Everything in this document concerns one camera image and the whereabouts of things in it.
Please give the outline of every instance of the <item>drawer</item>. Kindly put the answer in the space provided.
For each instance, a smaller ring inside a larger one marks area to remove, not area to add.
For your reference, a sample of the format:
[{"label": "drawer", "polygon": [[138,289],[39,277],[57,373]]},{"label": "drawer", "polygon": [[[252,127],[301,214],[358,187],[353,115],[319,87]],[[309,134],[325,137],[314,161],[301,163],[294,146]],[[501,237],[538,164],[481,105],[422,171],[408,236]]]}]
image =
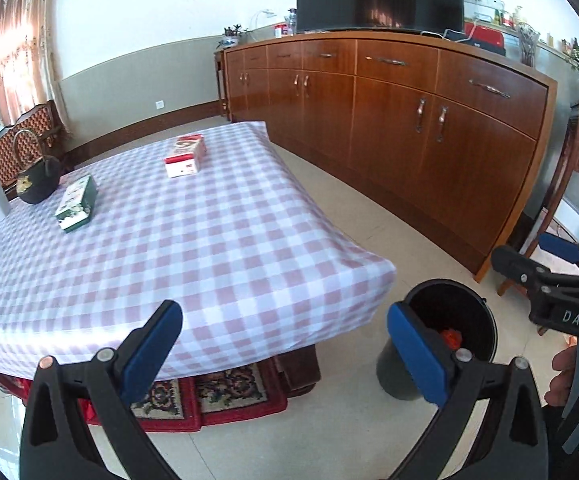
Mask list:
[{"label": "drawer", "polygon": [[252,46],[243,50],[245,56],[245,68],[267,68],[267,47]]},{"label": "drawer", "polygon": [[547,88],[521,74],[442,50],[436,92],[538,139]]},{"label": "drawer", "polygon": [[239,72],[244,70],[245,63],[244,57],[242,55],[242,50],[224,53],[224,60],[228,70],[231,70],[233,72]]},{"label": "drawer", "polygon": [[303,41],[304,70],[353,75],[355,57],[355,40]]},{"label": "drawer", "polygon": [[433,92],[438,63],[439,50],[431,46],[359,40],[356,74]]},{"label": "drawer", "polygon": [[270,44],[267,47],[269,68],[290,68],[300,70],[303,67],[301,52],[302,41],[284,41]]}]

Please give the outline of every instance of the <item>wooden cabinet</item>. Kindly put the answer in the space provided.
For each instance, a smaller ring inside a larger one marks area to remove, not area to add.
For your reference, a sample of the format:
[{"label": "wooden cabinet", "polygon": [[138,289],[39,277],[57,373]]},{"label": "wooden cabinet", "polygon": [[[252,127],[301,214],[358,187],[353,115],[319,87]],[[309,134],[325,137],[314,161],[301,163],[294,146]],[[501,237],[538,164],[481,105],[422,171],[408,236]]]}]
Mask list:
[{"label": "wooden cabinet", "polygon": [[547,88],[501,66],[441,52],[437,94],[500,119],[537,139]]},{"label": "wooden cabinet", "polygon": [[243,121],[265,121],[269,116],[269,80],[266,68],[254,68],[244,73],[247,110]]},{"label": "wooden cabinet", "polygon": [[271,142],[291,150],[303,128],[303,81],[300,70],[269,69],[267,131]]},{"label": "wooden cabinet", "polygon": [[267,68],[267,47],[254,46],[242,51],[244,54],[244,68]]},{"label": "wooden cabinet", "polygon": [[476,47],[309,34],[225,54],[232,120],[355,187],[482,279],[532,190],[556,82]]},{"label": "wooden cabinet", "polygon": [[433,92],[439,50],[393,41],[359,40],[358,75]]},{"label": "wooden cabinet", "polygon": [[275,43],[267,47],[269,68],[288,68],[301,70],[303,68],[302,42]]},{"label": "wooden cabinet", "polygon": [[357,78],[349,167],[412,201],[432,115],[431,94]]},{"label": "wooden cabinet", "polygon": [[245,87],[244,56],[242,51],[228,52],[225,56],[227,65],[227,97],[231,120],[242,121],[247,113],[247,88]]},{"label": "wooden cabinet", "polygon": [[516,202],[535,142],[496,119],[439,97],[431,108],[414,203],[486,253]]},{"label": "wooden cabinet", "polygon": [[303,72],[303,128],[309,148],[347,164],[354,78],[325,72]]},{"label": "wooden cabinet", "polygon": [[354,40],[316,40],[303,45],[303,70],[353,74],[355,62]]}]

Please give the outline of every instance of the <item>curtain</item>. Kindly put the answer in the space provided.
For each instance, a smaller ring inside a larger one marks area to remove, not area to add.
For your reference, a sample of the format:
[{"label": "curtain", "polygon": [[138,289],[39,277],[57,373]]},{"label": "curtain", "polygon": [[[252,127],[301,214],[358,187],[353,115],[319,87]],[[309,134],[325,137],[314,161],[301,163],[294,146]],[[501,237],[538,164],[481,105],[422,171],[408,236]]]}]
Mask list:
[{"label": "curtain", "polygon": [[64,122],[46,18],[47,0],[0,0],[0,130],[49,99]]}]

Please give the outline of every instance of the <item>black trash can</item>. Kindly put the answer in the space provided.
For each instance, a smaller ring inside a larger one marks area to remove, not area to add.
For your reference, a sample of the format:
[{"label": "black trash can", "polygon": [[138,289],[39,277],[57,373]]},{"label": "black trash can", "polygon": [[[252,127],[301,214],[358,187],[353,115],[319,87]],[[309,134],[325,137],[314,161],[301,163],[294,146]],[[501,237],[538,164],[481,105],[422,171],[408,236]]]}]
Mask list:
[{"label": "black trash can", "polygon": [[[409,291],[407,303],[428,328],[441,332],[458,330],[461,346],[481,361],[491,362],[496,353],[496,322],[485,298],[453,280],[429,280]],[[390,339],[378,356],[378,382],[392,397],[414,400],[422,397],[405,363]]]}]

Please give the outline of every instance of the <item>red and white box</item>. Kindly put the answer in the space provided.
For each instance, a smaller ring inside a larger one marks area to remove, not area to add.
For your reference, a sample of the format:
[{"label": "red and white box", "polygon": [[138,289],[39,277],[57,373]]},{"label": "red and white box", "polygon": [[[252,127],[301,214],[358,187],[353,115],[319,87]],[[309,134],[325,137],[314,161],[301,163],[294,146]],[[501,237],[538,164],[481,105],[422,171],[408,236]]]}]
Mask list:
[{"label": "red and white box", "polygon": [[198,173],[205,153],[207,147],[201,134],[178,137],[171,153],[164,160],[167,176],[173,178]]}]

